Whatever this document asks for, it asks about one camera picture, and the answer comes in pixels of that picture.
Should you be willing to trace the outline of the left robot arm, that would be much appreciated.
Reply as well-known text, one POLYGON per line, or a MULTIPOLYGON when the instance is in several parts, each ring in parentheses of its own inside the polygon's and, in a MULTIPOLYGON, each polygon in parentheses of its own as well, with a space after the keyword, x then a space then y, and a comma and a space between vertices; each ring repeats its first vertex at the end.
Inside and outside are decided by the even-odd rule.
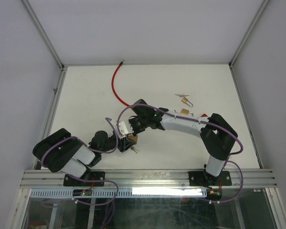
POLYGON ((136 137, 117 138, 108 136, 105 131, 98 131, 86 145, 80 139, 62 128, 40 141, 33 149, 33 155, 39 159, 41 166, 51 172, 63 172, 73 176, 79 185, 90 181, 88 169, 102 159, 102 154, 115 150, 125 152, 137 142, 136 137))

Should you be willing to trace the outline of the small brass padlock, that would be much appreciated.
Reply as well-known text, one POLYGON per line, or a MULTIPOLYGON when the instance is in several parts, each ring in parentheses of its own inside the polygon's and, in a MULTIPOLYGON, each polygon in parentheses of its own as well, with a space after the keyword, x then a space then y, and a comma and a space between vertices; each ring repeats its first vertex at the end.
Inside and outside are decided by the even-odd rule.
POLYGON ((175 94, 176 96, 181 98, 181 101, 186 104, 189 107, 193 107, 194 105, 189 101, 189 99, 187 98, 189 95, 185 95, 185 94, 175 94))

